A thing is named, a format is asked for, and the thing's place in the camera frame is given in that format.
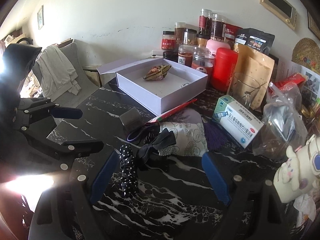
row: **ceiling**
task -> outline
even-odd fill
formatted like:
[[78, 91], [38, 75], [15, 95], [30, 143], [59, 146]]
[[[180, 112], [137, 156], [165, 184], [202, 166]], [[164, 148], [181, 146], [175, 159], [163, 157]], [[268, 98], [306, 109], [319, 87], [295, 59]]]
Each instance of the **ceiling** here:
[[0, 39], [27, 24], [39, 0], [18, 0], [0, 27]]

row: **pink container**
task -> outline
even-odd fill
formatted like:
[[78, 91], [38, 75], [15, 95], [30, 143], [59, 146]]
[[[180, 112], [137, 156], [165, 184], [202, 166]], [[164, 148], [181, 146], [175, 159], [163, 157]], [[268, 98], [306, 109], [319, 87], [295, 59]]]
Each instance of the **pink container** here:
[[230, 49], [230, 45], [220, 41], [208, 40], [206, 48], [210, 51], [212, 56], [216, 56], [218, 48]]

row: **woven fan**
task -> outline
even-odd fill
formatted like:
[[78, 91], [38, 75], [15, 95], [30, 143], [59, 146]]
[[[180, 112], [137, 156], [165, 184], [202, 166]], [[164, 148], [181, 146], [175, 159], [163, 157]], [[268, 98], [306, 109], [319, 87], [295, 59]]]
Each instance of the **woven fan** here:
[[320, 48], [310, 38], [303, 38], [297, 43], [292, 61], [320, 74]]

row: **open gift box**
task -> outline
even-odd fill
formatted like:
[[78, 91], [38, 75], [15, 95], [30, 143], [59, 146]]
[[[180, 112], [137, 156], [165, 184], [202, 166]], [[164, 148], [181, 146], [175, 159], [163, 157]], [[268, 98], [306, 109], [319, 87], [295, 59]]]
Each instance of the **open gift box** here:
[[[128, 62], [128, 59], [118, 60], [101, 66], [98, 71], [116, 73], [118, 87], [155, 115], [191, 100], [206, 88], [207, 74], [179, 63], [162, 58]], [[152, 67], [159, 65], [171, 65], [164, 79], [143, 79]]]

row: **brown paper bag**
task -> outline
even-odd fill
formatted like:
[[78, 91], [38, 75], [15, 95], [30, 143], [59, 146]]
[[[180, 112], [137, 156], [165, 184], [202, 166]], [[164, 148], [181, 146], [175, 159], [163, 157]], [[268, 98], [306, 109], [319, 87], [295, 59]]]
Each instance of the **brown paper bag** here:
[[238, 50], [239, 56], [234, 72], [246, 74], [258, 81], [260, 85], [264, 84], [261, 86], [257, 96], [251, 103], [251, 108], [257, 109], [261, 105], [262, 99], [267, 91], [275, 61], [267, 55], [246, 45], [238, 44]]

